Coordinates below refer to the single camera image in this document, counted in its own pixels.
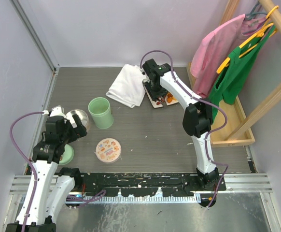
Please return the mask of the round silver tin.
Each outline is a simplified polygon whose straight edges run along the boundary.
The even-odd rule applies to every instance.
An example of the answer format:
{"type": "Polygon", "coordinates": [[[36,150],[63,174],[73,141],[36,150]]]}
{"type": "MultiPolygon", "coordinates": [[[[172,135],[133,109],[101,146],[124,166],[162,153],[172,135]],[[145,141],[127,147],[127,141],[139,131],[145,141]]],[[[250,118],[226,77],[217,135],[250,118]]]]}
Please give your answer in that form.
{"type": "Polygon", "coordinates": [[[89,132],[91,122],[88,114],[85,111],[80,109],[71,110],[66,113],[66,117],[70,121],[73,128],[76,128],[78,124],[81,123],[85,127],[86,132],[89,132]]]}

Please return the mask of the tall green canister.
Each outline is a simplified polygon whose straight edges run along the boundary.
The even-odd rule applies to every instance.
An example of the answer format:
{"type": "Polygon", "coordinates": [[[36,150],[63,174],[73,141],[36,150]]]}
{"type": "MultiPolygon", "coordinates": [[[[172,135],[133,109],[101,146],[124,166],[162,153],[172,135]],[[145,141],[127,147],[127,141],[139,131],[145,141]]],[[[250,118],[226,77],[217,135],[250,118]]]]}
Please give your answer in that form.
{"type": "Polygon", "coordinates": [[[114,118],[109,101],[103,97],[97,97],[88,104],[88,111],[99,129],[107,129],[112,126],[114,118]]]}

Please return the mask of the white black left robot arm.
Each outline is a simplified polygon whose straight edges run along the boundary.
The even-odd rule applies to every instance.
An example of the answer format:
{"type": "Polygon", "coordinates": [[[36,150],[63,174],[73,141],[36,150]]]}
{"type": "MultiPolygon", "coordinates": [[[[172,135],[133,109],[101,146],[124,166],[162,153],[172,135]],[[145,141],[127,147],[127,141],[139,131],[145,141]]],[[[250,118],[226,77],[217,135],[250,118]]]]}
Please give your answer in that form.
{"type": "Polygon", "coordinates": [[[56,186],[50,189],[65,146],[87,135],[88,121],[70,111],[67,116],[51,113],[45,123],[42,139],[34,146],[31,179],[23,207],[8,232],[54,232],[57,216],[71,191],[83,185],[78,168],[62,168],[56,186]]]}

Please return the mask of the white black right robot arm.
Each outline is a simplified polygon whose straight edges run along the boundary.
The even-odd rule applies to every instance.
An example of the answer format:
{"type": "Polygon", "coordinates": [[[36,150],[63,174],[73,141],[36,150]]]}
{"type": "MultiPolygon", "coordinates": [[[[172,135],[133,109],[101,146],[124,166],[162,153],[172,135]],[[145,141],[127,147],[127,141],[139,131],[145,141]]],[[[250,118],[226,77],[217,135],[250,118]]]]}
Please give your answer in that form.
{"type": "Polygon", "coordinates": [[[195,147],[198,186],[202,190],[218,188],[222,178],[217,167],[219,164],[213,159],[210,142],[213,104],[190,90],[169,64],[158,65],[150,59],[141,62],[140,67],[141,73],[146,76],[143,86],[153,107],[165,104],[168,94],[171,94],[184,110],[182,125],[195,147]]]}

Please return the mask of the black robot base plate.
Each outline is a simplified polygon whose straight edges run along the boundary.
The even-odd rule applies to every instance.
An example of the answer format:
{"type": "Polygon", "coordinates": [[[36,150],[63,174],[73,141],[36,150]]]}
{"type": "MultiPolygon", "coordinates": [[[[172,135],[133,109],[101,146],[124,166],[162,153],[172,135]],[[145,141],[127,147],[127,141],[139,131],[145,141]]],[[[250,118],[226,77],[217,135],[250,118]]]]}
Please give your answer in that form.
{"type": "Polygon", "coordinates": [[[161,190],[163,197],[185,197],[193,196],[194,192],[215,190],[215,186],[202,188],[195,174],[81,173],[81,179],[73,190],[87,196],[95,196],[104,190],[106,197],[152,197],[161,190]]]}

